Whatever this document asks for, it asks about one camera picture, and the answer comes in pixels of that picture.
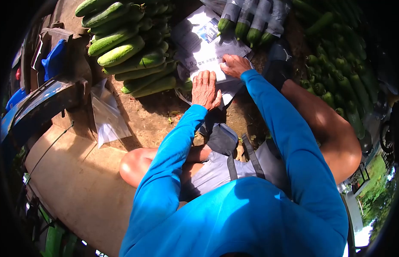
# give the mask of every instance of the blue long-sleeve shirt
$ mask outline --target blue long-sleeve shirt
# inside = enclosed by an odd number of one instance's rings
[[[179,209],[182,164],[207,110],[192,105],[164,138],[138,186],[122,256],[342,256],[348,218],[300,114],[255,70],[241,75],[285,161],[290,201],[270,182],[231,181]]]

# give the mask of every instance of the shoe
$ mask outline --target shoe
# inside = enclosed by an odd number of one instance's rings
[[[223,122],[222,111],[215,109],[205,116],[205,122],[198,132],[208,138],[212,151],[230,156],[238,145],[238,135]]]
[[[293,59],[289,43],[282,38],[272,44],[267,53],[262,76],[279,92],[285,80],[292,78]]]

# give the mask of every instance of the wrinkled hand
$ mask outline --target wrinkled hand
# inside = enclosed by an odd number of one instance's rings
[[[192,80],[192,104],[212,110],[221,104],[221,90],[215,94],[215,72],[199,72]]]
[[[221,70],[234,78],[240,79],[241,74],[251,69],[249,61],[238,55],[224,54],[223,62],[220,63]]]

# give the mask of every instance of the red object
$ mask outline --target red object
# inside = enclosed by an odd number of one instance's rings
[[[17,73],[15,74],[15,78],[19,80],[21,78],[21,66],[17,69]]]

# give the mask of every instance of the pile of cucumbers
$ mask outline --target pile of cucumbers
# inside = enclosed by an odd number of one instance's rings
[[[308,79],[300,85],[346,119],[360,142],[370,140],[362,119],[373,113],[379,82],[366,60],[365,40],[356,32],[360,9],[353,0],[310,3],[317,5],[293,0],[296,15],[306,27],[305,38],[316,52],[306,58]]]
[[[94,34],[89,56],[98,57],[104,73],[123,81],[123,93],[142,97],[176,87],[175,51],[167,42],[176,6],[167,0],[136,2],[85,0],[75,16],[83,17],[81,25]]]

